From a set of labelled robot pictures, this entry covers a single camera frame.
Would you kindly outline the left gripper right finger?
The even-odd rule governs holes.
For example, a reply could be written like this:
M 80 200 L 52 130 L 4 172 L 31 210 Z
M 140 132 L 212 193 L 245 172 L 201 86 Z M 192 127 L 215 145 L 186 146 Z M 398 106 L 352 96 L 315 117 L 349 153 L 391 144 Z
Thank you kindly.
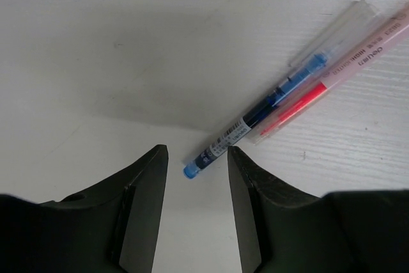
M 407 272 L 408 191 L 316 197 L 228 150 L 243 272 Z

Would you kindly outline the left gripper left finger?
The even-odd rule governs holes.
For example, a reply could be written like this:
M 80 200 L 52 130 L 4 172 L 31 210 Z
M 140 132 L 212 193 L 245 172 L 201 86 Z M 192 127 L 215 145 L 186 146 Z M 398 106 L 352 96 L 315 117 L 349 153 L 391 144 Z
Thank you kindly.
M 151 272 L 166 188 L 159 144 L 61 201 L 1 196 L 2 272 Z

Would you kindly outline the dark blue gel pen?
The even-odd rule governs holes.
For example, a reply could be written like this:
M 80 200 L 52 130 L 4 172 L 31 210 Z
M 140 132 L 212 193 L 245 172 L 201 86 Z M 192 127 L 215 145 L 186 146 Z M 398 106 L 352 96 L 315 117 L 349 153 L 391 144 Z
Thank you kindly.
M 193 179 L 217 160 L 229 146 L 243 139 L 289 97 L 318 76 L 359 42 L 380 19 L 379 11 L 365 0 L 354 1 L 290 62 L 290 74 L 220 135 L 184 168 L 183 174 Z

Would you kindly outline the pink double ended highlighter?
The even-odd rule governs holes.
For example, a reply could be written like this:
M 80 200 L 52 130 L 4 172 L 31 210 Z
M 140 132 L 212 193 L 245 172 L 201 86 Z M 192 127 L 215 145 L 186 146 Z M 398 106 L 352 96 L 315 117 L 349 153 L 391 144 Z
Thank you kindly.
M 338 63 L 320 75 L 278 110 L 263 120 L 249 139 L 254 144 L 262 142 L 300 116 L 326 94 L 353 77 L 363 68 L 372 65 L 383 55 L 408 38 L 408 4 L 376 28 L 366 39 L 343 56 Z

